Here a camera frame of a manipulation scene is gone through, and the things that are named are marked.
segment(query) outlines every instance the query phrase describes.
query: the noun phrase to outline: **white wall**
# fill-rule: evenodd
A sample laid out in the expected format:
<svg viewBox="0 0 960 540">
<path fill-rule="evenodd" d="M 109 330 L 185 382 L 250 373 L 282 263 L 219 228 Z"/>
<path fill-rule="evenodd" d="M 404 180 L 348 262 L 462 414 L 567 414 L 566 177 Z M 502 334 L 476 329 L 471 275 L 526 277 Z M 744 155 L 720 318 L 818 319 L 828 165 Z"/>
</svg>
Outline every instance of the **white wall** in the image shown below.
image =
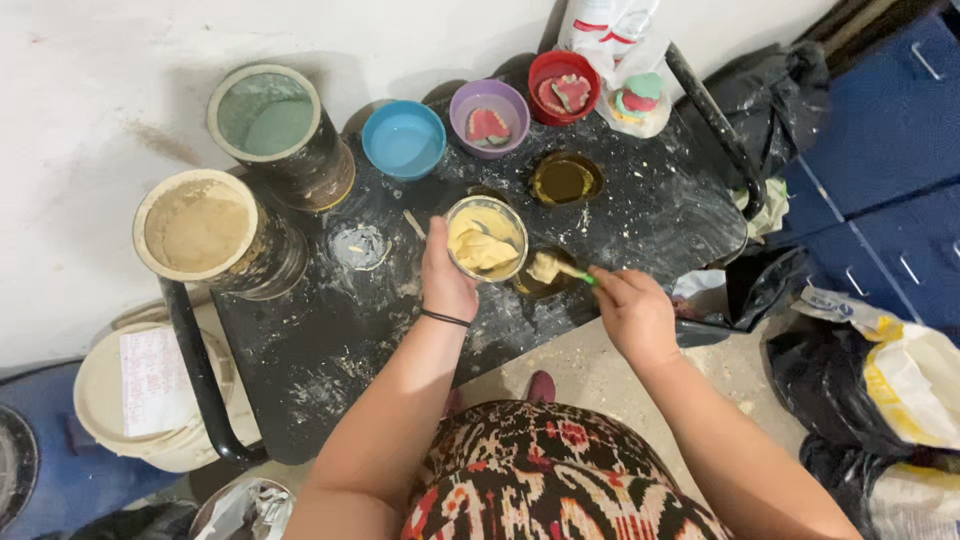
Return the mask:
<svg viewBox="0 0 960 540">
<path fill-rule="evenodd" d="M 789 42 L 832 0 L 661 0 L 701 74 Z M 319 80 L 338 127 L 535 52 L 553 0 L 9 0 L 0 7 L 0 371 L 79 356 L 159 295 L 133 212 L 160 180 L 234 165 L 206 133 L 212 89 L 273 61 Z"/>
</svg>

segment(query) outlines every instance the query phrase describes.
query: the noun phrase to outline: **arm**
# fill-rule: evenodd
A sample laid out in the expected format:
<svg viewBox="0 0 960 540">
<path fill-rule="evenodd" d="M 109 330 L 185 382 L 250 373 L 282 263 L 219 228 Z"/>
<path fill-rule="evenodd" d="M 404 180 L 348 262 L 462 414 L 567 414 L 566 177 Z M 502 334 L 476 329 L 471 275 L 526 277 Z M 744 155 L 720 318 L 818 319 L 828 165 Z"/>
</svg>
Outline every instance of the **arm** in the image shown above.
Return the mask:
<svg viewBox="0 0 960 540">
<path fill-rule="evenodd" d="M 450 261 L 442 218 L 430 220 L 422 276 L 425 309 L 473 320 L 476 282 Z M 466 334 L 464 327 L 428 317 L 414 324 L 327 438 L 284 538 L 397 536 Z"/>
<path fill-rule="evenodd" d="M 737 538 L 858 539 L 830 495 L 724 399 L 677 346 L 670 299 L 653 278 L 590 273 L 604 327 L 677 439 L 710 507 Z"/>
</svg>

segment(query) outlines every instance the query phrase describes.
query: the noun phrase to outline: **patterned dress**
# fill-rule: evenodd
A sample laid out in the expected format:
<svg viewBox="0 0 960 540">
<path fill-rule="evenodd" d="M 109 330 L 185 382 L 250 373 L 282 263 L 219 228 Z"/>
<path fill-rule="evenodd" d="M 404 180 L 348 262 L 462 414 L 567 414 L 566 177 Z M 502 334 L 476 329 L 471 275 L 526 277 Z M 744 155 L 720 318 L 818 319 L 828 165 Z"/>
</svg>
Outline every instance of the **patterned dress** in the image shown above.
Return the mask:
<svg viewBox="0 0 960 540">
<path fill-rule="evenodd" d="M 440 423 L 402 540 L 726 539 L 635 432 L 570 405 L 499 401 Z"/>
</svg>

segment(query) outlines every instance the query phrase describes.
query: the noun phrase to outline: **red shoe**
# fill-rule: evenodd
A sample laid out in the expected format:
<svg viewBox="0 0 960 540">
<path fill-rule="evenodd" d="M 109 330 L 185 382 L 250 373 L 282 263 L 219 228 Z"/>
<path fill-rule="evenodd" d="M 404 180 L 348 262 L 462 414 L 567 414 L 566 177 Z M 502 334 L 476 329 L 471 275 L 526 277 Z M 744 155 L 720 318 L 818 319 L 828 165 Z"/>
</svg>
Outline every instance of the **red shoe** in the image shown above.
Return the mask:
<svg viewBox="0 0 960 540">
<path fill-rule="evenodd" d="M 552 404 L 557 399 L 557 387 L 553 378 L 545 371 L 537 371 L 530 376 L 530 389 L 527 391 L 528 402 L 545 402 Z"/>
<path fill-rule="evenodd" d="M 464 395 L 460 393 L 460 388 L 453 388 L 450 390 L 450 393 L 446 395 L 446 403 L 444 403 L 444 416 L 443 418 L 449 418 L 454 414 L 460 412 L 464 408 Z"/>
</svg>

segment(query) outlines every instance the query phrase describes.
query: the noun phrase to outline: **white bucket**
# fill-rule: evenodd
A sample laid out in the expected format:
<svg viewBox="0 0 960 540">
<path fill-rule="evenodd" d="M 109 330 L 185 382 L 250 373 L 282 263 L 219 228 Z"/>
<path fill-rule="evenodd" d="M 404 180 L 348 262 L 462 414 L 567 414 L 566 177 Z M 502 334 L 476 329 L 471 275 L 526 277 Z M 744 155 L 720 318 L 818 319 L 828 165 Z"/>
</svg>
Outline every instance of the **white bucket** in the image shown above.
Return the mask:
<svg viewBox="0 0 960 540">
<path fill-rule="evenodd" d="M 84 359 L 74 382 L 74 408 L 81 424 L 94 439 L 119 455 L 140 457 L 159 469 L 173 473 L 192 471 L 219 456 L 210 445 L 200 410 L 178 430 L 140 437 L 124 435 L 123 380 L 120 367 L 120 336 L 125 333 L 169 327 L 164 323 L 137 323 L 105 337 Z M 233 359 L 220 342 L 201 331 L 230 423 L 244 444 L 260 439 L 250 403 L 236 373 Z"/>
</svg>

